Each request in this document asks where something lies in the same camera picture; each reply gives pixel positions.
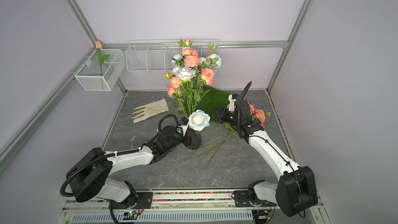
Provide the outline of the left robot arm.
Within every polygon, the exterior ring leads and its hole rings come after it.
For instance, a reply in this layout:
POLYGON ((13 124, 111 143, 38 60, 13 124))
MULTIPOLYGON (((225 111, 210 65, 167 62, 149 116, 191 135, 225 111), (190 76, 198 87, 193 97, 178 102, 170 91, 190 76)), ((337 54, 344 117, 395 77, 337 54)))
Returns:
POLYGON ((157 134, 142 146, 123 151, 105 152, 91 149, 66 174, 60 188, 62 197, 73 197, 77 202, 99 198, 117 203, 124 208, 135 207, 141 201, 132 184, 110 176, 135 166, 159 162, 185 139, 188 118, 176 120, 176 125, 158 125, 157 134))

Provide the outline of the dark glass vase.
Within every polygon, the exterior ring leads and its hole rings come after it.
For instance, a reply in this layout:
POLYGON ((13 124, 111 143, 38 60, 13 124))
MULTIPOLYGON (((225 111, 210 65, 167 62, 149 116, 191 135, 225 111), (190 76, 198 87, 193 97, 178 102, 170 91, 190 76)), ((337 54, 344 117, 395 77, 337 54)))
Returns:
POLYGON ((202 145, 202 137, 200 133, 196 133, 195 130, 188 128, 182 143, 190 150, 196 150, 202 145))

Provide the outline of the peach peony bunch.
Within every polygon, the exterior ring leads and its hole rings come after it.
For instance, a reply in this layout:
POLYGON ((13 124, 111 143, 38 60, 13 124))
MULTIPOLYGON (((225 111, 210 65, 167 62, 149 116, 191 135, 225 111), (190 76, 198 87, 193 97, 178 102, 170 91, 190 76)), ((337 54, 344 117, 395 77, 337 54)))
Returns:
MULTIPOLYGON (((254 105, 249 104, 250 115, 256 123, 260 123, 264 127, 266 118, 271 115, 270 112, 264 112, 263 110, 255 108, 254 105)), ((238 137, 236 131, 231 127, 230 124, 225 124, 224 128, 218 132, 213 138, 211 138, 207 143, 199 147, 197 150, 189 153, 187 160, 194 157, 198 157, 199 160, 197 164, 204 163, 204 169, 206 169, 209 164, 214 160, 218 151, 221 147, 233 138, 238 137)))

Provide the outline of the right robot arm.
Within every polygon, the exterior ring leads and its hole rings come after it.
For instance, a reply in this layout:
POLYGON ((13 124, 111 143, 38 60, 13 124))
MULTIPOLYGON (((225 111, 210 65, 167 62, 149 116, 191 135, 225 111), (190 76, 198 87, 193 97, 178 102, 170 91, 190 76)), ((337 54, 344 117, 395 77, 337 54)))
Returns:
POLYGON ((251 199, 275 203, 288 217, 317 205, 314 172, 293 161, 271 140, 262 124, 254 121, 243 95, 231 94, 228 100, 229 106, 215 110, 217 117, 261 155, 278 180, 276 184, 266 181, 251 184, 248 189, 251 199))

